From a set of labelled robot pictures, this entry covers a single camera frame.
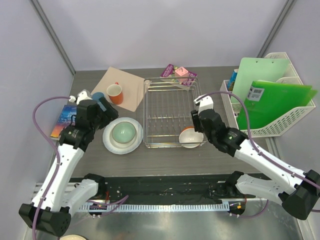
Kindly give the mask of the orange white ceramic bowl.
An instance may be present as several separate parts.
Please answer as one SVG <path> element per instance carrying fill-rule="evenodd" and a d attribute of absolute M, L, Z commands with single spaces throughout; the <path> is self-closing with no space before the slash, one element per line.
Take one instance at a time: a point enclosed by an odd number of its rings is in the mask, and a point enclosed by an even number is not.
<path fill-rule="evenodd" d="M 195 131 L 193 126 L 186 127 L 179 135 L 179 143 L 188 149 L 196 148 L 204 140 L 204 135 L 201 132 Z"/>

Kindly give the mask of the blue plastic cup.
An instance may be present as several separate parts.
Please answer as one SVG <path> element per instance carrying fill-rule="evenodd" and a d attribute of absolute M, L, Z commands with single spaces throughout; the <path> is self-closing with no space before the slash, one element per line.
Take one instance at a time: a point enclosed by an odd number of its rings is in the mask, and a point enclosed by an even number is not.
<path fill-rule="evenodd" d="M 92 94 L 91 98 L 95 101 L 99 101 L 100 98 L 104 98 L 105 95 L 102 92 L 95 92 Z"/>

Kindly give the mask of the green ceramic bowl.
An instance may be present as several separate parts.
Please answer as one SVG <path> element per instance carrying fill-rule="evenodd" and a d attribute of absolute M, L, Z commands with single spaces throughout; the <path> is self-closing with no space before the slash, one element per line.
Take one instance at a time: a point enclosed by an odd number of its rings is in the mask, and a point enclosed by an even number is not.
<path fill-rule="evenodd" d="M 135 126 L 128 121 L 118 123 L 111 132 L 113 140 L 119 144 L 130 143 L 136 137 L 136 134 Z"/>

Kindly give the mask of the orange ceramic mug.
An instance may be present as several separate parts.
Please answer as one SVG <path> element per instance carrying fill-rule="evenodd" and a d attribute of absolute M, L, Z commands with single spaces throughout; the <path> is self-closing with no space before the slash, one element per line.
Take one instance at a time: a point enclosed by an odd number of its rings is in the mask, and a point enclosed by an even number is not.
<path fill-rule="evenodd" d="M 119 85 L 118 82 L 116 82 L 115 84 L 111 84 L 106 89 L 106 93 L 113 104 L 115 105 L 122 104 L 124 100 L 124 96 L 123 96 L 122 87 Z"/>

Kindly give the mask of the metal wire dish rack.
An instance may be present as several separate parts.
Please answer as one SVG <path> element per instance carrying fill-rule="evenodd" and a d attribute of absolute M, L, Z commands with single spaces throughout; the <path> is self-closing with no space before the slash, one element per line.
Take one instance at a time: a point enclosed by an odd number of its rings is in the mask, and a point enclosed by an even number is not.
<path fill-rule="evenodd" d="M 161 77 L 143 83 L 143 142 L 147 148 L 181 148 L 179 135 L 193 127 L 194 99 L 201 96 L 199 79 L 190 87 L 178 87 Z"/>

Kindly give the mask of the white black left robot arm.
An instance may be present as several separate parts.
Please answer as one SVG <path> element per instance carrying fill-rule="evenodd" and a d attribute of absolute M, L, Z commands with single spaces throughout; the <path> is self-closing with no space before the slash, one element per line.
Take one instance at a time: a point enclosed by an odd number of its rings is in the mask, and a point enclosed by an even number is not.
<path fill-rule="evenodd" d="M 18 211 L 24 222 L 32 229 L 61 237 L 67 231 L 72 216 L 90 198 L 102 199 L 107 192 L 105 178 L 89 173 L 69 194 L 65 194 L 80 159 L 97 130 L 117 119 L 115 110 L 105 97 L 98 101 L 90 97 L 77 98 L 76 114 L 71 124 L 60 132 L 59 145 L 52 144 L 55 160 L 44 183 L 30 203 L 23 203 Z"/>

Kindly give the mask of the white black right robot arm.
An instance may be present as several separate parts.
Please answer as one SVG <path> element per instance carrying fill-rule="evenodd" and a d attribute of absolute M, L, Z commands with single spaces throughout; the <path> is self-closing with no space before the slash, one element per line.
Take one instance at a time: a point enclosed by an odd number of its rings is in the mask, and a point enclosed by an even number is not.
<path fill-rule="evenodd" d="M 196 132 L 203 133 L 220 152 L 242 160 L 267 176 L 268 180 L 250 178 L 235 171 L 228 178 L 226 193 L 233 198 L 240 194 L 254 195 L 275 202 L 291 216 L 306 220 L 320 198 L 320 175 L 289 166 L 270 154 L 242 131 L 227 127 L 213 109 L 191 111 Z"/>

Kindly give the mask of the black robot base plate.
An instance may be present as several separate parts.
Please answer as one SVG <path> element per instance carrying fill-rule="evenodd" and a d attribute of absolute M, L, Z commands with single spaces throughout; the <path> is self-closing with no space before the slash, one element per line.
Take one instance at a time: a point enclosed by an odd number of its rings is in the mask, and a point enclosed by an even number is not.
<path fill-rule="evenodd" d="M 228 193 L 228 177 L 228 174 L 106 177 L 105 190 L 90 199 L 114 203 L 128 196 L 125 201 L 128 205 L 201 205 L 253 197 Z"/>

